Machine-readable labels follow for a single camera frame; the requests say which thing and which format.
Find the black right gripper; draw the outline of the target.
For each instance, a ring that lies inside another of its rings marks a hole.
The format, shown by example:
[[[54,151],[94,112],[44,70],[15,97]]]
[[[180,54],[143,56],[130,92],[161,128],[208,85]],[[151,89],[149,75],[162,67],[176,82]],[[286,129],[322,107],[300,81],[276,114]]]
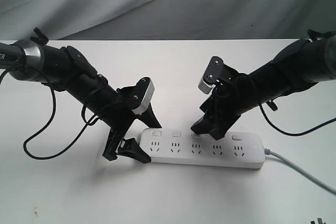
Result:
[[[192,126],[191,130],[197,134],[210,134],[219,140],[237,122],[241,115],[258,105],[258,95],[253,80],[245,73],[223,66],[215,84],[215,89],[200,106],[205,114]]]

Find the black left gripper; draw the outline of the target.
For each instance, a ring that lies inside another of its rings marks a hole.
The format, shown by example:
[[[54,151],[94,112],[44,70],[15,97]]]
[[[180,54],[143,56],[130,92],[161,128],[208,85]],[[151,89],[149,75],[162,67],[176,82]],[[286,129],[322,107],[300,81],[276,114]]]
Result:
[[[131,111],[128,101],[134,86],[114,90],[108,84],[97,82],[93,89],[93,112],[110,126],[102,153],[105,159],[113,161],[118,156],[125,156],[147,164],[151,162],[151,157],[139,146],[135,138],[126,140],[125,134],[137,118],[149,128],[161,129],[162,126],[151,104],[139,115]]]

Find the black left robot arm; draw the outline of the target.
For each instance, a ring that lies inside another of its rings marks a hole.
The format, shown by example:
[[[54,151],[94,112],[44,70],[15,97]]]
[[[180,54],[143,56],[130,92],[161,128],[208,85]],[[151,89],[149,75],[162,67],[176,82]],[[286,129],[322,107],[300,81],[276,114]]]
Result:
[[[125,156],[143,164],[151,161],[136,139],[125,138],[135,120],[154,129],[161,127],[151,106],[155,90],[149,77],[135,85],[113,89],[108,80],[72,46],[55,48],[40,29],[28,40],[1,44],[1,69],[19,81],[39,82],[52,94],[66,91],[82,104],[81,117],[85,127],[103,121],[110,127],[102,153],[109,161]],[[92,117],[86,119],[86,112]]]

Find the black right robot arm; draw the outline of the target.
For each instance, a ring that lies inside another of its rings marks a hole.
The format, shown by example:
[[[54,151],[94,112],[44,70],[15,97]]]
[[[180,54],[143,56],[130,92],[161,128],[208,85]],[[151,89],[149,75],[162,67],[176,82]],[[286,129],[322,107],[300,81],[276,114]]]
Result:
[[[289,44],[250,74],[238,72],[218,56],[211,57],[198,85],[209,97],[200,106],[204,115],[191,130],[219,140],[243,113],[264,103],[276,111],[275,99],[335,80],[335,32],[309,29],[307,34],[307,39]]]

